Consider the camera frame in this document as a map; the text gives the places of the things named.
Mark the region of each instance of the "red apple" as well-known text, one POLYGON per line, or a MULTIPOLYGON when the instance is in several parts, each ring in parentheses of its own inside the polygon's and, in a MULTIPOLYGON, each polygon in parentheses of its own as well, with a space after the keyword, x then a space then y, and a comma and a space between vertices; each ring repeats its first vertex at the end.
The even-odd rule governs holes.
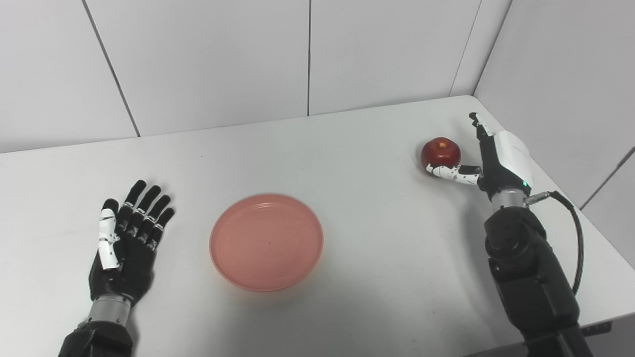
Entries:
POLYGON ((435 138, 428 141, 421 150, 421 165, 457 166, 461 162, 461 149, 457 143, 448 138, 435 138))

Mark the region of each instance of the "fingertip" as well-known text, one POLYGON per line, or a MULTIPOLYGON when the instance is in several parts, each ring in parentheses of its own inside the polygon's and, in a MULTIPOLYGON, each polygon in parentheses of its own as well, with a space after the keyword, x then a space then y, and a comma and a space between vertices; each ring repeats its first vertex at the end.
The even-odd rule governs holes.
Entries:
POLYGON ((138 180, 130 189, 130 193, 128 193, 128 197, 126 197, 126 202, 134 205, 134 203, 137 202, 137 198, 139 198, 139 195, 141 195, 141 192, 144 191, 145 186, 147 186, 145 181, 138 180))
POLYGON ((174 216, 174 213, 176 212, 174 211, 174 208, 172 207, 163 211, 163 213, 159 217, 159 220, 157 221, 157 225, 161 227, 165 227, 165 225, 168 224, 168 221, 172 218, 172 216, 174 216))
POLYGON ((102 210, 106 209, 112 210, 114 213, 116 213, 119 210, 119 202, 117 202, 117 200, 114 198, 107 199, 102 206, 102 210))

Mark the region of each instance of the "white table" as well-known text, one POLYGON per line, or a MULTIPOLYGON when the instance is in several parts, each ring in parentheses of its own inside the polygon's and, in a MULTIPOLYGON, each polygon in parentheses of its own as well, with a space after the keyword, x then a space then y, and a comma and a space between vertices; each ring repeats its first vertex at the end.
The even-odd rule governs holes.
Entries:
MULTIPOLYGON (((418 164, 438 136, 479 163, 471 111, 500 129, 475 98, 454 97, 0 155, 3 353, 56 354, 85 318, 101 204, 139 178, 165 187, 177 214, 129 323, 137 356, 463 356, 519 342, 487 268, 486 195, 418 164), (261 192, 303 201, 324 230, 316 269, 276 293, 234 287, 208 253, 220 214, 261 192)), ((536 192, 557 189, 534 169, 536 192)), ((550 201, 533 210, 571 279, 569 213, 550 201)), ((580 323, 632 314, 635 271, 580 218, 580 323)))

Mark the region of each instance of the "robotic hand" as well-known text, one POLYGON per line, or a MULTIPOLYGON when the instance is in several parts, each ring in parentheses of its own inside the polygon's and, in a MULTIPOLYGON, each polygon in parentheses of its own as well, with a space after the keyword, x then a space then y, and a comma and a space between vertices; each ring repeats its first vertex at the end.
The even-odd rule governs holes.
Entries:
POLYGON ((508 131, 493 134, 477 113, 482 167, 428 165, 435 176, 476 184, 487 193, 494 214, 485 222, 485 249, 490 272, 509 321, 522 333, 530 357, 591 357, 578 325, 575 292, 582 271, 582 231, 573 205, 560 193, 530 196, 533 185, 527 147, 508 131), (570 211, 578 229, 578 273, 573 288, 547 242, 547 233, 529 210, 530 204, 556 198, 570 211))
POLYGON ((88 319, 66 336, 59 357, 129 357, 133 341, 126 329, 130 309, 150 288, 156 248, 174 216, 170 197, 139 180, 124 205, 107 199, 99 221, 99 244, 88 283, 93 305, 88 319))

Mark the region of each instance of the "white wall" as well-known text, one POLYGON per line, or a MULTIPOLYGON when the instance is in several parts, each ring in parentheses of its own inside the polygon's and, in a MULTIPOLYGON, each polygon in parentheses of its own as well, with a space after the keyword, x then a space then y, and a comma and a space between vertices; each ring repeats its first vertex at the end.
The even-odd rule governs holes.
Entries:
POLYGON ((635 145, 635 1, 514 1, 475 96, 580 206, 635 145))
POLYGON ((88 5, 142 135, 307 114, 308 0, 88 5))
POLYGON ((508 5, 313 0, 311 114, 471 95, 508 5))
MULTIPOLYGON (((86 0, 141 135, 471 94, 509 1, 86 0)), ((0 30, 0 152, 135 136, 80 0, 0 30)))
POLYGON ((134 136, 81 1, 0 1, 0 152, 134 136))

